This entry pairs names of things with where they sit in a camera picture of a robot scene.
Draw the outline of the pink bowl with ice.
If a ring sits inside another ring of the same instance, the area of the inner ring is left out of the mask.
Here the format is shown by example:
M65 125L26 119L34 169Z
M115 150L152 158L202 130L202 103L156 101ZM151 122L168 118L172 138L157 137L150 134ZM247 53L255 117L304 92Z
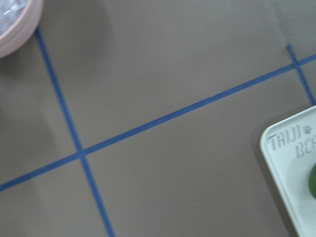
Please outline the pink bowl with ice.
M43 0L2 0L0 2L0 57L24 45L39 25Z

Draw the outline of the white bear tray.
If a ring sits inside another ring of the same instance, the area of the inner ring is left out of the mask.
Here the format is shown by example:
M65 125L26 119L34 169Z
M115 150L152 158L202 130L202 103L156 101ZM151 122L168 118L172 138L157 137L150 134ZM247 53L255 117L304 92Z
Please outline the white bear tray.
M297 235L314 237L316 198L309 177L316 164L316 108L267 127L260 150Z

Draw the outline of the green avocado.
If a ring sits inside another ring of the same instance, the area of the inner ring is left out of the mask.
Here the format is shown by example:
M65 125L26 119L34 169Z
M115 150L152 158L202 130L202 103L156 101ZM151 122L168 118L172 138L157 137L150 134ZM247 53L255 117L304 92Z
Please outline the green avocado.
M316 165L314 165L310 171L308 178L308 187L311 195L316 199Z

